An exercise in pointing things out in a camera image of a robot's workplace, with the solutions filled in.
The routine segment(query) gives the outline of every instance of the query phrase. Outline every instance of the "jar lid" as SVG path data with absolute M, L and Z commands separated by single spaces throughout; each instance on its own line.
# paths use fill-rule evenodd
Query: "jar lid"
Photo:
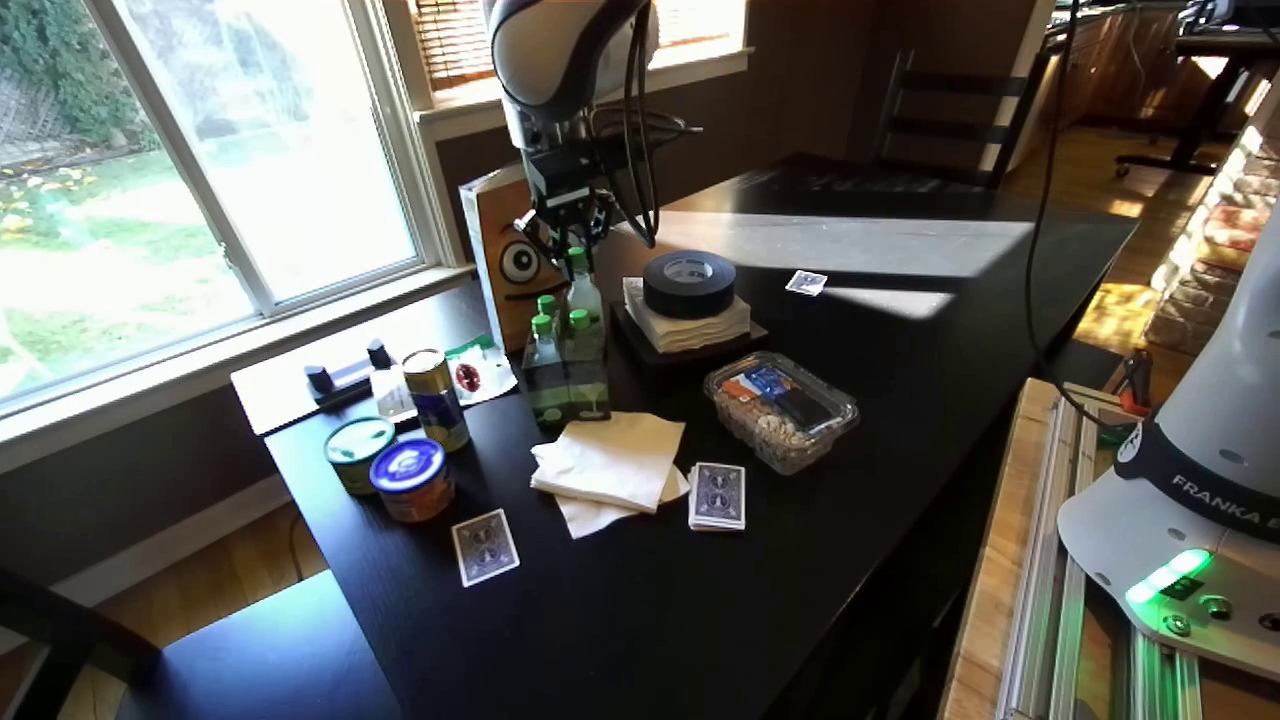
M 427 435 L 407 435 L 382 448 L 372 468 L 368 484 L 378 493 L 410 493 L 440 478 L 442 448 Z
M 358 420 L 338 424 L 327 435 L 322 455 L 327 455 L 327 466 L 363 466 L 376 451 L 382 451 L 391 440 L 397 440 L 391 424 L 382 424 L 378 418 L 358 418 Z

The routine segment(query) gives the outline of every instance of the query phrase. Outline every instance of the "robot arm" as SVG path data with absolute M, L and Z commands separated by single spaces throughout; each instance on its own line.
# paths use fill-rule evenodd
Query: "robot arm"
M 493 73 L 532 191 L 524 232 L 562 265 L 568 244 L 594 244 L 614 217 L 651 244 L 655 191 L 635 88 L 655 49 L 651 0 L 497 0 L 486 10 Z M 594 103 L 625 94 L 618 134 L 601 134 Z M 639 213 L 618 210 L 613 174 L 627 166 Z

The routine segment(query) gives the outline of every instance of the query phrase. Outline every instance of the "clear plastic container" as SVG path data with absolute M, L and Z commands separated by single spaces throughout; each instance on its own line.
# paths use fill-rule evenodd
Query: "clear plastic container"
M 796 478 L 854 429 L 854 402 L 779 353 L 751 353 L 709 373 L 719 424 L 779 478 Z

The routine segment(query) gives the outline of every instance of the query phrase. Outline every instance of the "window sill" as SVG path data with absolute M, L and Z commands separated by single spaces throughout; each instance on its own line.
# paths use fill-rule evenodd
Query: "window sill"
M 709 56 L 696 65 L 651 67 L 648 94 L 741 76 L 747 73 L 747 56 L 751 51 L 741 49 L 741 51 Z M 486 88 L 457 94 L 440 109 L 420 113 L 420 123 L 427 129 L 432 142 L 458 142 L 472 134 L 502 129 L 502 109 L 497 99 L 497 88 L 486 83 Z
M 372 291 L 247 328 L 238 336 L 226 336 L 221 346 L 171 357 L 165 366 L 104 380 L 97 390 L 83 390 L 74 397 L 58 397 L 25 413 L 10 413 L 0 420 L 0 471 L 10 471 L 19 466 L 55 455 L 70 445 L 83 445 L 91 435 L 104 435 L 112 429 L 122 429 L 130 420 L 157 418 L 171 405 L 184 405 L 192 397 L 226 390 L 226 376 L 244 366 L 255 366 L 263 357 L 298 347 L 308 339 L 319 339 L 327 332 L 338 332 L 349 325 L 382 315 L 400 303 L 422 300 L 440 291 L 442 284 L 472 276 L 472 270 L 427 270 L 400 276 L 391 284 L 378 284 Z

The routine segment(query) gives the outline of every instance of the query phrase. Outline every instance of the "window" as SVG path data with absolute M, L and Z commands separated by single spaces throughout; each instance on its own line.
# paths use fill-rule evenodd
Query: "window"
M 363 0 L 0 10 L 0 418 L 447 258 L 403 203 L 368 25 Z
M 493 0 L 410 0 L 432 109 L 497 99 L 485 3 Z M 655 15 L 655 73 L 743 51 L 747 0 L 655 0 Z

